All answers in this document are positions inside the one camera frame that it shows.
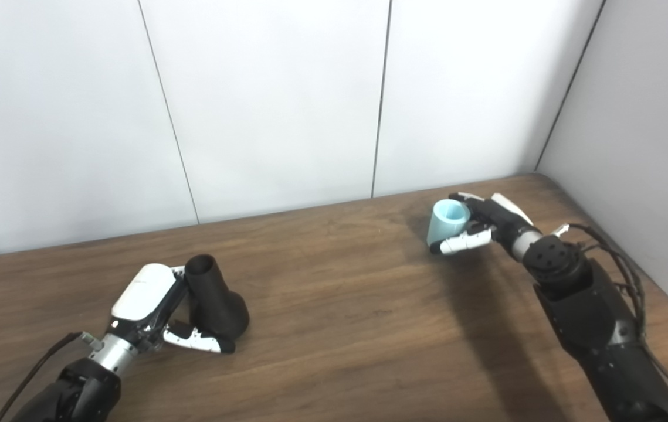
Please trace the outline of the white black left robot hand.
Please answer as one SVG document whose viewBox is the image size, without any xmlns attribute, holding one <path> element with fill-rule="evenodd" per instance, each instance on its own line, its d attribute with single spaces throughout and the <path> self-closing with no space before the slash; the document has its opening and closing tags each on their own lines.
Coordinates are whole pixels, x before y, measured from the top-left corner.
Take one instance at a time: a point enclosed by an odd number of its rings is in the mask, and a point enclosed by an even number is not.
<svg viewBox="0 0 668 422">
<path fill-rule="evenodd" d="M 154 352 L 164 343 L 210 353 L 235 353 L 235 342 L 199 328 L 197 322 L 174 320 L 184 300 L 198 301 L 183 267 L 151 263 L 130 281 L 111 308 L 103 342 L 123 341 L 131 353 Z"/>
</svg>

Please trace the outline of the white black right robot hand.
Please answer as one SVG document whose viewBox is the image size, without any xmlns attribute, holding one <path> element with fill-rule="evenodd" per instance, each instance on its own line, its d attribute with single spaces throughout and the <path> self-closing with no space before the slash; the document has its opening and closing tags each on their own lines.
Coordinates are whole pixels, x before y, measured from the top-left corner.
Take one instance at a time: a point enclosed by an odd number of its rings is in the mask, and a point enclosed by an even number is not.
<svg viewBox="0 0 668 422">
<path fill-rule="evenodd" d="M 482 198 L 467 192 L 455 192 L 448 201 L 460 209 L 459 221 L 465 221 L 460 232 L 428 240 L 431 254 L 454 256 L 459 252 L 478 249 L 490 243 L 503 246 L 516 261 L 523 260 L 530 246 L 542 238 L 531 219 L 507 197 L 494 193 Z"/>
</svg>

